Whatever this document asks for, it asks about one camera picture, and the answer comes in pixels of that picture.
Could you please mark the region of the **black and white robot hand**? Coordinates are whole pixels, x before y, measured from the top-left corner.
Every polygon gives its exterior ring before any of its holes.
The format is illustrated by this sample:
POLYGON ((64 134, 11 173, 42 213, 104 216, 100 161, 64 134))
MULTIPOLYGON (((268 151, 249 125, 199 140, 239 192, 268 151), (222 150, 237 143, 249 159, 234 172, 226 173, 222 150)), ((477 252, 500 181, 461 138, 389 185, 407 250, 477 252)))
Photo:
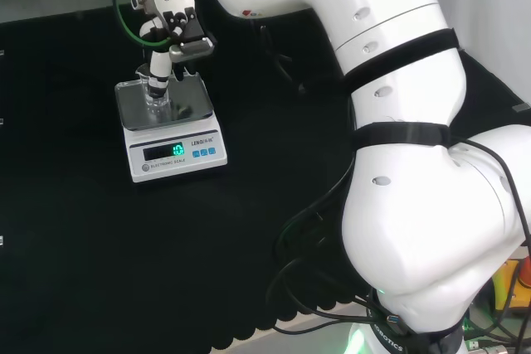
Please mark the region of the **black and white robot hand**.
POLYGON ((149 17, 138 34, 128 27, 116 2, 115 16, 129 39, 150 52, 147 96, 160 100, 167 93, 173 66, 212 54, 214 40, 202 26, 195 0, 130 2, 149 17))

